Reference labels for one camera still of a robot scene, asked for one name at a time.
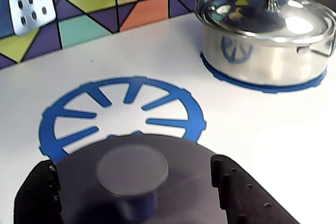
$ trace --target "black knob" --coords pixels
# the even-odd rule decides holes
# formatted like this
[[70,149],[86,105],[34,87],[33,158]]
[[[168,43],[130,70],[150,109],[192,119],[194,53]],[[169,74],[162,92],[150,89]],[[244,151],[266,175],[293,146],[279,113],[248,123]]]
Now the black knob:
[[168,177],[168,163],[157,150],[126,145],[106,154],[98,164],[100,184],[113,196],[121,217],[141,221],[157,210],[157,189]]

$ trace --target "pot lid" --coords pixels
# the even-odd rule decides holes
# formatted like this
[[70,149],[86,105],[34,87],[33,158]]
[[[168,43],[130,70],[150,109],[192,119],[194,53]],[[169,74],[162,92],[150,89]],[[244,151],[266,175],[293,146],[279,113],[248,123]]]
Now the pot lid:
[[277,44],[333,38],[334,12],[311,0],[203,0],[196,15],[234,35]]

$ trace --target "perforated metal plate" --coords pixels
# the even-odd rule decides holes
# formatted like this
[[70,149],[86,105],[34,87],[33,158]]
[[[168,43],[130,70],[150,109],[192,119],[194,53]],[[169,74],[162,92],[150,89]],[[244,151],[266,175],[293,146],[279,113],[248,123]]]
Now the perforated metal plate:
[[23,35],[56,18],[53,0],[9,0],[14,33]]

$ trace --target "white countertop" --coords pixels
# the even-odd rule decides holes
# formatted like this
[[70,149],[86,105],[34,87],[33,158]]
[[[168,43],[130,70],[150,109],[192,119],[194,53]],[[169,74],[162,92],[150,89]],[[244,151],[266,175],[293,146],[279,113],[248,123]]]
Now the white countertop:
[[[146,76],[186,89],[200,105],[206,129],[198,143],[234,159],[301,224],[331,223],[336,199],[336,60],[321,85],[266,94],[219,81],[200,59],[201,24],[193,14],[104,37],[0,71],[0,223],[13,223],[14,197],[31,169],[47,157],[39,151],[41,114],[83,83]],[[109,134],[184,130],[145,123],[154,117],[187,118],[177,101],[151,112],[140,108],[162,95],[153,87],[123,104],[123,85],[112,88],[113,108],[102,108],[99,132],[65,147],[68,153]],[[93,110],[87,97],[70,102]],[[93,121],[60,119],[61,137]]]

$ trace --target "stainless steel pot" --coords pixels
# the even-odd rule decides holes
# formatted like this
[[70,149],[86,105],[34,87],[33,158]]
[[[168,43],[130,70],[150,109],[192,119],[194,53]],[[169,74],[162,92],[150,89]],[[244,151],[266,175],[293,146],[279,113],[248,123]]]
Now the stainless steel pot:
[[336,13],[311,0],[196,0],[195,14],[205,59],[240,81],[305,83],[334,52]]

